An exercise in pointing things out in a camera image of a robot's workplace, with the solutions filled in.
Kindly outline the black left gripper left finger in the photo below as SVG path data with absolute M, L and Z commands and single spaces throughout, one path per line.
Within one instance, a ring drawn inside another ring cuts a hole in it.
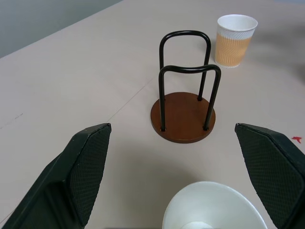
M 84 229 L 99 192 L 111 131 L 104 123 L 76 133 L 1 229 Z

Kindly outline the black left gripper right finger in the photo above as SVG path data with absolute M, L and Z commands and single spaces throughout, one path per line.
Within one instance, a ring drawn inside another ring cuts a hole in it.
M 305 229 L 305 154 L 279 132 L 237 123 L 253 187 L 277 229 Z

